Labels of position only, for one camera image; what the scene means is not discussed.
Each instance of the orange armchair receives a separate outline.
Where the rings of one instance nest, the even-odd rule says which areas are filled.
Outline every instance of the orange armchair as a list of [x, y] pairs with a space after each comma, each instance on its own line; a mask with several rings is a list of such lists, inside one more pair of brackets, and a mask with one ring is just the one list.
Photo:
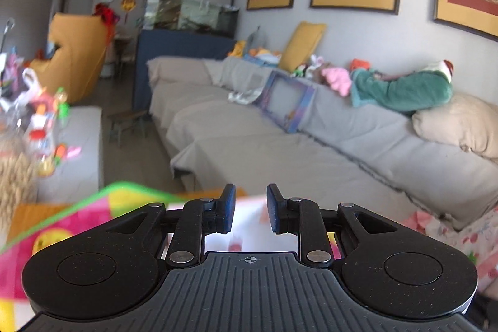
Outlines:
[[69, 103], [80, 101], [92, 93], [99, 78], [107, 36], [107, 27], [100, 17], [57, 13], [48, 38], [59, 49], [50, 60], [32, 61], [30, 68], [49, 93], [63, 87]]

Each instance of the sofa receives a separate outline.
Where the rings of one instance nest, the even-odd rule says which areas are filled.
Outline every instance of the sofa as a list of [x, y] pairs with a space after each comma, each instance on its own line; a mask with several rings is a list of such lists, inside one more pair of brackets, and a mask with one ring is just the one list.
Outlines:
[[76, 103], [89, 96], [96, 85], [106, 56], [107, 37], [107, 27], [100, 17], [56, 13], [48, 38], [58, 49], [52, 59], [35, 59], [30, 67], [49, 93], [63, 87], [68, 102]]
[[401, 222], [423, 209], [454, 229], [498, 203], [498, 166], [460, 148], [419, 138], [409, 117], [368, 105], [353, 108], [328, 87], [315, 94], [299, 132], [287, 134], [254, 105], [228, 102], [231, 91], [263, 86], [272, 68], [239, 58], [222, 62], [155, 58], [148, 63], [150, 113], [188, 188], [234, 183], [336, 209], [352, 202]]

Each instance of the tiled floor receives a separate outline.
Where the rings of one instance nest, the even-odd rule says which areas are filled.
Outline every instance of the tiled floor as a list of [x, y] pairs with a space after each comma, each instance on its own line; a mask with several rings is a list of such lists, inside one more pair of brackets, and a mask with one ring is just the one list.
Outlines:
[[115, 181], [133, 181], [169, 193], [185, 191], [180, 180], [174, 180], [169, 170], [169, 157], [161, 144], [152, 122], [146, 123], [147, 137], [140, 131], [123, 133], [121, 149], [115, 141], [109, 143], [109, 114], [130, 110], [133, 78], [131, 68], [123, 80], [99, 79], [91, 97], [82, 104], [102, 108], [104, 137], [104, 177], [106, 185]]

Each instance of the black circular cover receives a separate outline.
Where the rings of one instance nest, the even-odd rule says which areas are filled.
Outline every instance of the black circular cover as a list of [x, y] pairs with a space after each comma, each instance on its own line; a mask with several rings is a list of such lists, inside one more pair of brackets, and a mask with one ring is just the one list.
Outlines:
[[413, 232], [372, 235], [344, 259], [342, 277], [364, 305], [422, 320], [455, 312], [474, 295], [477, 271], [461, 252]]
[[130, 235], [84, 236], [42, 249], [28, 261], [22, 284], [34, 310], [100, 319], [139, 304], [155, 287], [157, 261]]

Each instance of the green mat edge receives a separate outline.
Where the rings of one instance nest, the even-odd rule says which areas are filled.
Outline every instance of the green mat edge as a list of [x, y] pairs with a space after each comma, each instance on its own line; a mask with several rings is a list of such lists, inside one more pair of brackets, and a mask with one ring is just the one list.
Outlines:
[[138, 185], [136, 183], [132, 183], [129, 181], [119, 181], [116, 183], [113, 183], [111, 185], [108, 185], [107, 187], [103, 188], [100, 190], [98, 193], [81, 200], [78, 203], [73, 204], [71, 207], [68, 207], [65, 210], [62, 210], [60, 213], [57, 213], [56, 215], [52, 215], [51, 217], [47, 218], [46, 220], [43, 220], [40, 222], [38, 225], [35, 225], [34, 227], [30, 228], [29, 230], [19, 234], [16, 238], [14, 238], [11, 242], [9, 242], [3, 249], [0, 249], [0, 255], [6, 252], [8, 249], [11, 249], [14, 245], [22, 241], [24, 238], [29, 237], [29, 235], [34, 234], [36, 231], [39, 231], [45, 227], [48, 227], [49, 225], [52, 225], [55, 222], [58, 222], [59, 220], [63, 219], [64, 217], [67, 217], [68, 215], [74, 214], [78, 210], [81, 210], [82, 208], [86, 207], [87, 205], [90, 205], [97, 200], [105, 197], [106, 195], [116, 191], [116, 190], [122, 190], [122, 189], [128, 189], [132, 190], [134, 192], [141, 192], [141, 193], [146, 193], [151, 195], [154, 198], [157, 198], [158, 202], [161, 203], [184, 203], [185, 199], [182, 199], [174, 194], [166, 193], [166, 192], [160, 192], [159, 190], [155, 189], [150, 189], [146, 186]]

